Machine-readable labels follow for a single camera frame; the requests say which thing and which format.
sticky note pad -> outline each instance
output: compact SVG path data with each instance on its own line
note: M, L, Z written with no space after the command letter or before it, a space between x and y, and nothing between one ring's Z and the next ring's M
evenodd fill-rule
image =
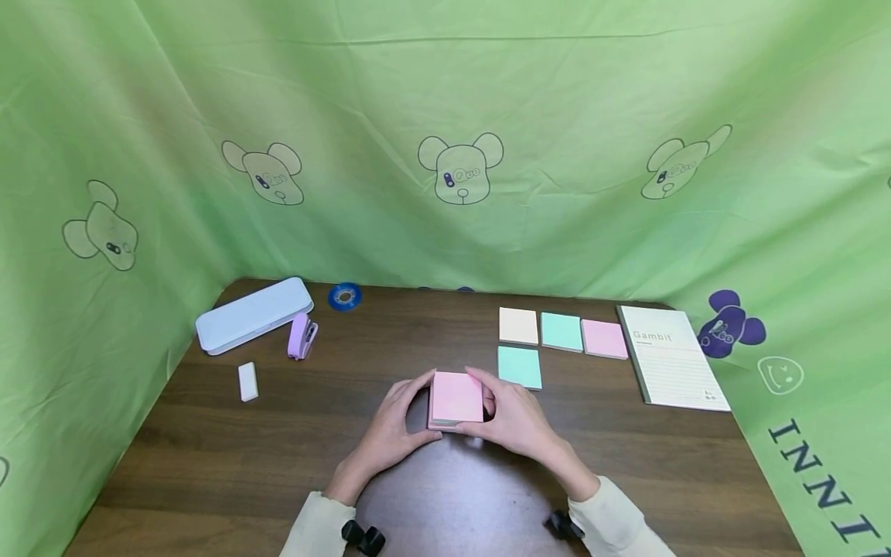
M538 322L528 309L498 308L498 340L538 346Z
M622 325L583 319L582 336L586 354L614 357L619 360L628 359L628 348L625 346Z
M498 377L530 390L541 390L542 370L538 364L538 350L498 347Z
M581 352L581 322L571 315L542 314L542 346Z
M436 372L430 383L427 428L454 430L458 422L483 421L483 386L467 373Z

black hair clip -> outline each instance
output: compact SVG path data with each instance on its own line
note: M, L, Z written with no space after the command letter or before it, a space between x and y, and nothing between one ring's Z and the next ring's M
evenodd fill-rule
M377 557L380 550L384 548L387 539L380 530L372 526L365 532L359 523L351 520L343 525L340 529L340 537L347 541L347 545L355 545L359 552L368 557Z
M584 537L582 529L576 526L576 523L563 511L552 512L547 525L551 527L557 539L570 539L571 537L582 539Z

person's left hand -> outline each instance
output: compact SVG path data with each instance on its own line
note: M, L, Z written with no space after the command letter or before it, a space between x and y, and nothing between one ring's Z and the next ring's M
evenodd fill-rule
M412 380L399 381L390 387L359 446L338 465L324 491L326 497L347 506L355 505L371 478L401 463L418 447L443 437L440 431L425 429L409 433L405 427L409 404L419 390L430 384L435 371L430 370Z

mint green sticky note pad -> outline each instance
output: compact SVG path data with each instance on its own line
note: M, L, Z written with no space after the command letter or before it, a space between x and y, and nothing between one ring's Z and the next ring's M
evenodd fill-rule
M582 351L582 320L571 315L542 313L542 346Z
M542 370L538 365L538 350L498 347L498 377L530 390L541 390Z

green cloth backdrop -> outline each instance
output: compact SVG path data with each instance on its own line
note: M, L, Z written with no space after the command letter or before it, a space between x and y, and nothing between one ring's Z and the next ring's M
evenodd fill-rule
M805 551L891 554L888 1L12 0L0 61L0 554L244 275L684 309Z

